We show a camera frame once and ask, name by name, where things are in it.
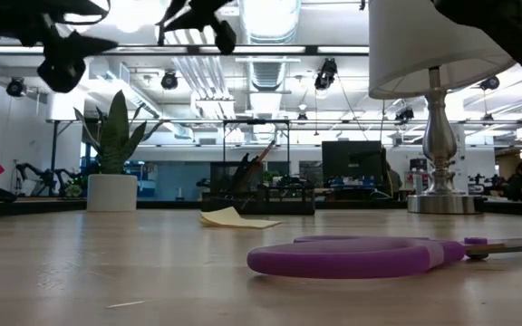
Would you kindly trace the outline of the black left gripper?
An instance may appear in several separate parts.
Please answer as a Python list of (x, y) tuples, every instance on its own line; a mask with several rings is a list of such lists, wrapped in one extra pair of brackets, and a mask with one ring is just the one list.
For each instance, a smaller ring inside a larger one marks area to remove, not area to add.
[(47, 26), (42, 32), (44, 60), (37, 68), (39, 76), (55, 92), (67, 93), (81, 80), (86, 65), (84, 58), (116, 48), (112, 40), (71, 32), (60, 36), (57, 29)]

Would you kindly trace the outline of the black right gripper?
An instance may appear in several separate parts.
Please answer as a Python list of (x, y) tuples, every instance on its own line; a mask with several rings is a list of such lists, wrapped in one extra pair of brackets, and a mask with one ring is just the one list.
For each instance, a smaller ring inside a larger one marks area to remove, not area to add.
[(231, 25), (216, 17), (216, 11), (232, 0), (171, 0), (163, 17), (155, 23), (162, 29), (199, 29), (211, 27), (215, 46), (223, 55), (231, 54), (236, 47), (237, 35)]

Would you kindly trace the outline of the yellow sticky note pad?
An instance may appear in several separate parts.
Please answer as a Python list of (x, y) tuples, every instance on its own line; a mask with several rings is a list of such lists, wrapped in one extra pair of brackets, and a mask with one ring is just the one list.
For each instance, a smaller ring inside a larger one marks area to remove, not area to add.
[(267, 229), (281, 224), (281, 221), (245, 219), (234, 207), (216, 211), (201, 212), (199, 222), (207, 227)]

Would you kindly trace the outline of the black mesh desk organizer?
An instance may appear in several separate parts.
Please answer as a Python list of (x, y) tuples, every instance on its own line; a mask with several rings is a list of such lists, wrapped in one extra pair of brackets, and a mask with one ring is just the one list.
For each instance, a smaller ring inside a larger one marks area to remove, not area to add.
[(314, 184), (302, 177), (289, 174), (289, 164), (285, 161), (263, 162), (263, 183), (259, 185), (257, 195), (249, 199), (249, 172), (246, 173), (244, 191), (235, 190), (236, 171), (241, 162), (213, 162), (210, 164), (208, 191), (202, 195), (203, 201), (217, 202), (313, 202)]

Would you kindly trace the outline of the black overhead beam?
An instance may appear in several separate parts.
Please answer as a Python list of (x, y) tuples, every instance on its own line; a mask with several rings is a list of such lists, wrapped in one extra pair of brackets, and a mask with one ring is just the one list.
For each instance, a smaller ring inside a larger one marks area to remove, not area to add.
[[(238, 45), (232, 55), (235, 56), (368, 56), (370, 49), (364, 45)], [(0, 44), (0, 55), (38, 56), (44, 53), (42, 46), (27, 48), (19, 45)], [(212, 45), (185, 46), (142, 46), (123, 45), (102, 53), (104, 56), (215, 56), (221, 52)]]

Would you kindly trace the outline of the green plant in white pot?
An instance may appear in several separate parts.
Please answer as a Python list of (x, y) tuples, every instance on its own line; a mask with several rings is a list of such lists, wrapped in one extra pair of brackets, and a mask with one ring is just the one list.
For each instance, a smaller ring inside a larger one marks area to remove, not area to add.
[(87, 206), (94, 213), (124, 213), (137, 209), (138, 178), (124, 172), (125, 162), (157, 127), (147, 129), (142, 122), (131, 129), (126, 97), (117, 91), (107, 114), (98, 113), (100, 130), (96, 136), (87, 125), (82, 130), (97, 153), (97, 171), (87, 177)]

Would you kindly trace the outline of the black computer monitor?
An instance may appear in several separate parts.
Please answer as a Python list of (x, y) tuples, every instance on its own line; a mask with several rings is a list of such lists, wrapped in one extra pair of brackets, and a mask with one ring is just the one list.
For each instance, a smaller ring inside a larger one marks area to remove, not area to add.
[(324, 141), (321, 148), (325, 186), (358, 184), (385, 188), (386, 150), (380, 141)]

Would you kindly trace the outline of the white shade silver table lamp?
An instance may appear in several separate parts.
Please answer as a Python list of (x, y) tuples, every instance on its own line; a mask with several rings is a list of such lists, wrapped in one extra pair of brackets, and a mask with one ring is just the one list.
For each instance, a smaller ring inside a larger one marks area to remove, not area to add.
[(446, 96), (507, 70), (514, 60), (479, 29), (440, 14), (432, 0), (369, 0), (369, 47), (371, 98), (428, 102), (422, 151), (432, 165), (430, 181), (425, 191), (408, 197), (408, 211), (475, 215), (480, 198), (456, 189), (450, 170), (458, 143)]

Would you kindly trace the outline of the silver ceiling duct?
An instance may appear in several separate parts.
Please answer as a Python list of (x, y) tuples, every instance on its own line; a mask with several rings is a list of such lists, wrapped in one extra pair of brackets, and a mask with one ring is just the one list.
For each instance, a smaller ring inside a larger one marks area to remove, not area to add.
[[(290, 44), (295, 41), (302, 0), (237, 0), (245, 43)], [(258, 91), (276, 91), (285, 78), (284, 56), (253, 59), (248, 63), (252, 86)]]

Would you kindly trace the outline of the black table edge rail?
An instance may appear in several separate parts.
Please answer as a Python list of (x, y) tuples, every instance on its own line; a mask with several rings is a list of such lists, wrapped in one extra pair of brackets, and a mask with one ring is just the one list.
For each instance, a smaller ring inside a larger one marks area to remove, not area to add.
[(345, 202), (217, 202), (217, 201), (138, 201), (138, 209), (200, 209), (214, 211), (233, 206), (241, 214), (311, 215), (316, 209), (405, 209), (405, 202), (345, 201)]

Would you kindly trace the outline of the purple handled scissors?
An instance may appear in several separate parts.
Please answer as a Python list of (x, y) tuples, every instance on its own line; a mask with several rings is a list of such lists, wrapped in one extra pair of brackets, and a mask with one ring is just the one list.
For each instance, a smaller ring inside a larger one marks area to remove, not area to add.
[(248, 267), (267, 275), (315, 279), (381, 279), (412, 276), (467, 257), (522, 252), (522, 238), (464, 241), (427, 237), (312, 235), (290, 244), (258, 247)]

